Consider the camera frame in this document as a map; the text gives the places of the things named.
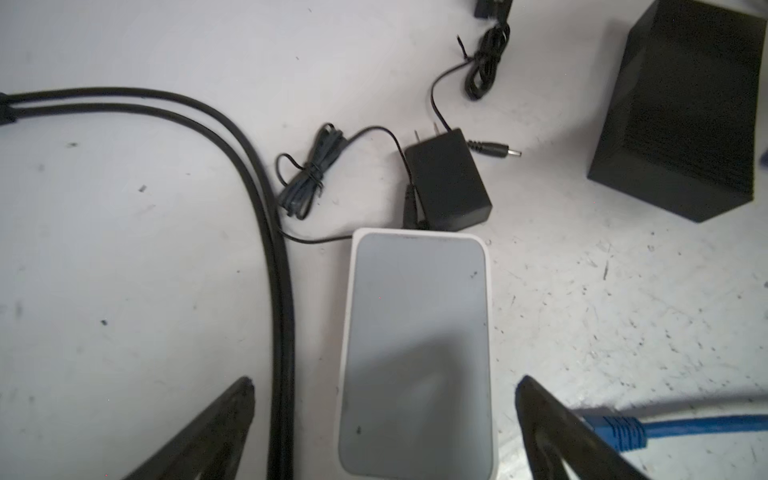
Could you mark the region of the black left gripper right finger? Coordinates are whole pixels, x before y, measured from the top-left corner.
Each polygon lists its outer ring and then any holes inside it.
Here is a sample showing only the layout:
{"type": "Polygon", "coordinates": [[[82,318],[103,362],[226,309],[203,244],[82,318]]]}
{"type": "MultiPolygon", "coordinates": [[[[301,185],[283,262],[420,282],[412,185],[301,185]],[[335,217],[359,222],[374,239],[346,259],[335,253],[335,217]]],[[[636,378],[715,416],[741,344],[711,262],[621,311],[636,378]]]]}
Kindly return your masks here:
{"type": "Polygon", "coordinates": [[[531,376],[518,383],[515,405],[534,479],[643,479],[645,475],[531,376]]]}

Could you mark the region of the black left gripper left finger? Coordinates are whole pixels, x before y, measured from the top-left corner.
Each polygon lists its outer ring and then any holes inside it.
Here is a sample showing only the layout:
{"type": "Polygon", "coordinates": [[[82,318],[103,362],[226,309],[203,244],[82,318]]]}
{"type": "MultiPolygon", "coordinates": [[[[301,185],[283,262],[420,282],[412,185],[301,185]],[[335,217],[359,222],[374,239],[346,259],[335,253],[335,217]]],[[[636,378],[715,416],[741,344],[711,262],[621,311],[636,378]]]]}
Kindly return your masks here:
{"type": "Polygon", "coordinates": [[[235,478],[254,410],[254,385],[243,376],[127,478],[235,478]]]}

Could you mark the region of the black power adapter with cable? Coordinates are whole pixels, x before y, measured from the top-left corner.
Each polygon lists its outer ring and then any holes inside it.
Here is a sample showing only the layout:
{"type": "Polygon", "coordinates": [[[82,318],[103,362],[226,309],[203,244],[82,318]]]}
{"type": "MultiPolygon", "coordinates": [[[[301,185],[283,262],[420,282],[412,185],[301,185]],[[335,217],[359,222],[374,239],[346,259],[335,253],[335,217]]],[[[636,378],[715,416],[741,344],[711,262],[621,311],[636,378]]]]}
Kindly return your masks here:
{"type": "Polygon", "coordinates": [[[457,232],[489,218],[493,205],[471,151],[502,151],[502,144],[468,141],[461,130],[454,129],[403,148],[394,133],[383,126],[369,126],[346,137],[331,123],[318,130],[304,162],[297,162],[288,153],[279,154],[275,160],[282,185],[277,202],[287,217],[306,219],[322,195],[326,173],[354,142],[373,132],[393,140],[404,164],[404,229],[457,232]]]}

